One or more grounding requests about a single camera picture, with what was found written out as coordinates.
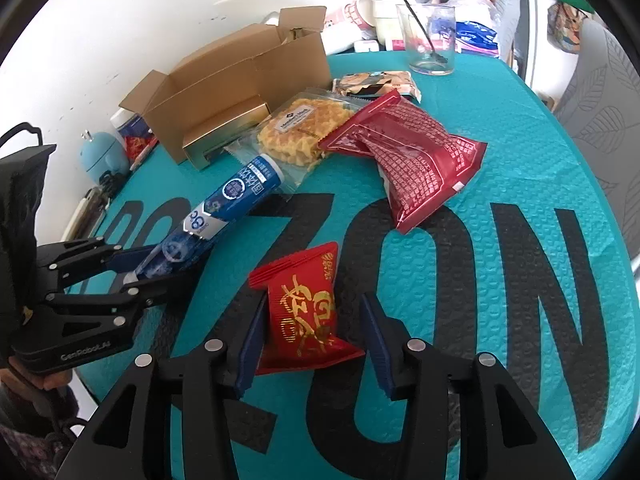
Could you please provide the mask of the person's left hand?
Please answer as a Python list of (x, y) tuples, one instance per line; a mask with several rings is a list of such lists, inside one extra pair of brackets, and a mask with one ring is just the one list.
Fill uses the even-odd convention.
[(28, 379), (36, 388), (41, 390), (49, 391), (68, 386), (73, 379), (72, 370), (62, 370), (62, 372), (56, 372), (50, 375), (37, 375), (32, 374), (15, 356), (9, 358), (9, 363), (18, 374)]

